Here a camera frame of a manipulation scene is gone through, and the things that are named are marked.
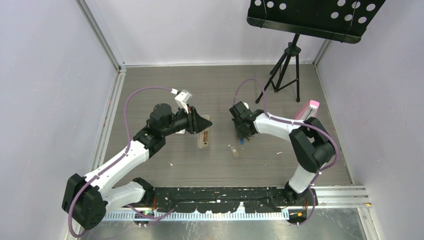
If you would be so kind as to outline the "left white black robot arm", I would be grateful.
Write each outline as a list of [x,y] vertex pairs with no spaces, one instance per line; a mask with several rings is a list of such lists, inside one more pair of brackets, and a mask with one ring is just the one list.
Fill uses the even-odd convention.
[[96,227],[111,211],[138,203],[148,207],[154,201],[154,188],[137,177],[116,187],[126,174],[151,159],[165,144],[166,137],[179,131],[198,134],[213,123],[199,115],[194,106],[173,112],[169,104],[159,103],[143,127],[112,159],[81,176],[72,175],[66,184],[62,209],[68,214],[68,226],[76,221],[84,230]]

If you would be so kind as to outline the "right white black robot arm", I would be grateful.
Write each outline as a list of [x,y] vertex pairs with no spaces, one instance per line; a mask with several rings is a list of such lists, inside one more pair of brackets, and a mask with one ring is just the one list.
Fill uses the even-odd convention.
[[238,139],[266,134],[291,143],[298,167],[283,190],[291,205],[299,205],[305,199],[316,175],[332,157],[340,154],[335,141],[315,117],[306,120],[277,117],[262,109],[251,111],[242,101],[234,104],[229,112]]

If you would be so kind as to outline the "white remote with buttons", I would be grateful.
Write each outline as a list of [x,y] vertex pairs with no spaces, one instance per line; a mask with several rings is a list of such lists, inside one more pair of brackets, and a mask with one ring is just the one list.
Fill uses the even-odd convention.
[[198,134],[198,148],[203,149],[208,147],[210,139],[210,127],[207,127]]

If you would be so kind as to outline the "remote battery cover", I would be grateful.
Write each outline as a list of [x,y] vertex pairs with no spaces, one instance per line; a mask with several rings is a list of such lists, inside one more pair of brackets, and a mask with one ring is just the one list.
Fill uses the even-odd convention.
[[238,158],[240,156],[237,148],[234,145],[230,145],[229,148],[235,158]]

